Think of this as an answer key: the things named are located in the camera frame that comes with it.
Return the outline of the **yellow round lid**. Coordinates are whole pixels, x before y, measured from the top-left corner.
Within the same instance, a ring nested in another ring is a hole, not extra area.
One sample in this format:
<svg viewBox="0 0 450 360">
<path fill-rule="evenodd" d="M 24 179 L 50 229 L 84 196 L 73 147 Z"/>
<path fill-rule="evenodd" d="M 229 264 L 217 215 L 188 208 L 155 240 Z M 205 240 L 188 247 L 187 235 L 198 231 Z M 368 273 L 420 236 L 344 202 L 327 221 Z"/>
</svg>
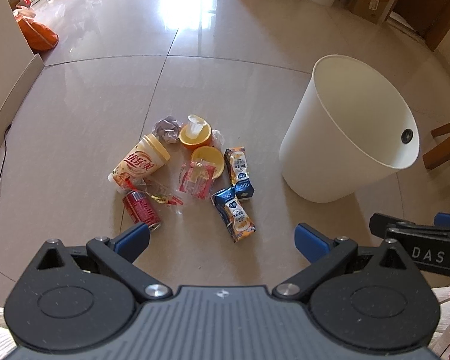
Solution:
<svg viewBox="0 0 450 360">
<path fill-rule="evenodd" d="M 204 145 L 192 152 L 191 160 L 204 161 L 214 166 L 213 180 L 218 179 L 224 172 L 225 162 L 221 151 L 212 146 Z"/>
</svg>

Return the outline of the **red snack wrapper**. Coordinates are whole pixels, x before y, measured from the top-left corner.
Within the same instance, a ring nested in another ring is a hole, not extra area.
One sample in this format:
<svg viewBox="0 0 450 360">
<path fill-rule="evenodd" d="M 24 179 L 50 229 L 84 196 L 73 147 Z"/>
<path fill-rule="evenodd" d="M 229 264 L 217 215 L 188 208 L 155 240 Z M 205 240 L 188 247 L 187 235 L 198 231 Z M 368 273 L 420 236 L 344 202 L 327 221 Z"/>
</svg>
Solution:
<svg viewBox="0 0 450 360">
<path fill-rule="evenodd" d="M 197 199 L 209 197 L 214 182 L 215 166 L 202 159 L 183 163 L 178 175 L 178 191 Z"/>
</svg>

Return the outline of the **grey paper ball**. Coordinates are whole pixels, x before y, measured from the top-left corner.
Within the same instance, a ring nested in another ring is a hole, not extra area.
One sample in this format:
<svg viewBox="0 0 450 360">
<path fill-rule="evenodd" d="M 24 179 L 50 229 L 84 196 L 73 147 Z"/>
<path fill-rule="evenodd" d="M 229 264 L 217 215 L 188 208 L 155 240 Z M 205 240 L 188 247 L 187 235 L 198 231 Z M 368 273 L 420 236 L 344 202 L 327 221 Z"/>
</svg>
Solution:
<svg viewBox="0 0 450 360">
<path fill-rule="evenodd" d="M 157 139 L 164 141 L 166 144 L 175 144 L 179 141 L 179 134 L 184 123 L 174 116 L 167 116 L 156 122 L 153 127 L 153 135 Z"/>
</svg>

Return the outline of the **white plastic trash bin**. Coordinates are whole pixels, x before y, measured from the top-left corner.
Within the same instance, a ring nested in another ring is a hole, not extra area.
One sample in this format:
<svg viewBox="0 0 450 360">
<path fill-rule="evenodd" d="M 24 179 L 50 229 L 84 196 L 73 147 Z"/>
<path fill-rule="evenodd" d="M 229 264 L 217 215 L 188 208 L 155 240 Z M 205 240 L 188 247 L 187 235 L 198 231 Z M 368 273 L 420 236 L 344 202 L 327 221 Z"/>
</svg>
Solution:
<svg viewBox="0 0 450 360">
<path fill-rule="evenodd" d="M 300 197 L 330 203 L 411 167 L 416 120 L 376 69 L 345 55 L 319 59 L 279 150 L 284 181 Z"/>
</svg>

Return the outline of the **yellow milk tea cup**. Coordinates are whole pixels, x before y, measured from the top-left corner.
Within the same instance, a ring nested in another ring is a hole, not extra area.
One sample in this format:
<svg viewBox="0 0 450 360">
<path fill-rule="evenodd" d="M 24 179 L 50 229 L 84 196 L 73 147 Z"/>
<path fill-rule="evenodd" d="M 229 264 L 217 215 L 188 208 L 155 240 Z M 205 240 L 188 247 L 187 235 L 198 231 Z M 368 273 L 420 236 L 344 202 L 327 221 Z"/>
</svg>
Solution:
<svg viewBox="0 0 450 360">
<path fill-rule="evenodd" d="M 129 189 L 169 161 L 170 154 L 159 139 L 152 133 L 146 134 L 119 162 L 107 179 L 120 189 Z"/>
</svg>

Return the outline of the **clear plastic wrapper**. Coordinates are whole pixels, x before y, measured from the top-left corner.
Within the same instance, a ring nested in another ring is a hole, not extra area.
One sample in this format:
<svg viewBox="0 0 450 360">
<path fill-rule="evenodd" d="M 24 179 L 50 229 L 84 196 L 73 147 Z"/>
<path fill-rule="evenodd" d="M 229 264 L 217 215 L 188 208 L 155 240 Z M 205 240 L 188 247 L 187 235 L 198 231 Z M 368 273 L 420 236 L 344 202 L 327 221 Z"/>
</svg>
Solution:
<svg viewBox="0 0 450 360">
<path fill-rule="evenodd" d="M 182 206 L 184 201 L 175 195 L 170 189 L 158 181 L 145 177 L 144 179 L 127 179 L 127 189 L 146 194 L 156 203 L 166 206 Z"/>
</svg>

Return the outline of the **orange bag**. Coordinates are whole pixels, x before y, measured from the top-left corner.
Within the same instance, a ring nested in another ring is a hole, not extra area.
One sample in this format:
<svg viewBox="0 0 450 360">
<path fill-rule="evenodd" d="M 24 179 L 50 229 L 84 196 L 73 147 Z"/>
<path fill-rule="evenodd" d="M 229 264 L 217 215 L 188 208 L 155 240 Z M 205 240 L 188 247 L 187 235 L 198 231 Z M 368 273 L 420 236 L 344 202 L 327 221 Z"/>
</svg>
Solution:
<svg viewBox="0 0 450 360">
<path fill-rule="evenodd" d="M 35 12 L 27 7 L 19 7 L 13 11 L 17 25 L 22 31 L 29 47 L 36 52 L 46 52 L 54 49 L 58 42 L 58 35 L 44 24 L 35 20 Z"/>
</svg>

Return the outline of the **wooden chair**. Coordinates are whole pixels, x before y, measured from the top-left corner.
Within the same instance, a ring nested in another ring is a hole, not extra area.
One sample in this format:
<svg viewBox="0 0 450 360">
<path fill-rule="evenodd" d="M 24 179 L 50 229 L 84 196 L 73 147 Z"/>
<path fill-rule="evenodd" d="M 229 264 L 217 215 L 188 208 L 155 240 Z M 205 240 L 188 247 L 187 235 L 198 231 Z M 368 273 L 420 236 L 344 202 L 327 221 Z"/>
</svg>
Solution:
<svg viewBox="0 0 450 360">
<path fill-rule="evenodd" d="M 449 135 L 444 141 L 423 155 L 424 166 L 433 170 L 450 160 L 450 122 L 431 131 L 433 138 Z"/>
</svg>

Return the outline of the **red soda can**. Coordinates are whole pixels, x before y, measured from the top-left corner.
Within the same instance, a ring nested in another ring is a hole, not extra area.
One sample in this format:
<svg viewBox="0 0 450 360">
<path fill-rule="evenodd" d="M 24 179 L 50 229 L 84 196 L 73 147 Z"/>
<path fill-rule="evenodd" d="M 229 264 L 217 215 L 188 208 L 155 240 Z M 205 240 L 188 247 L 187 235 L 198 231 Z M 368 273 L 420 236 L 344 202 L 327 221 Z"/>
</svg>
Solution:
<svg viewBox="0 0 450 360">
<path fill-rule="evenodd" d="M 144 223 L 150 231 L 161 226 L 161 219 L 148 197 L 138 191 L 128 192 L 122 203 L 135 224 Z"/>
</svg>

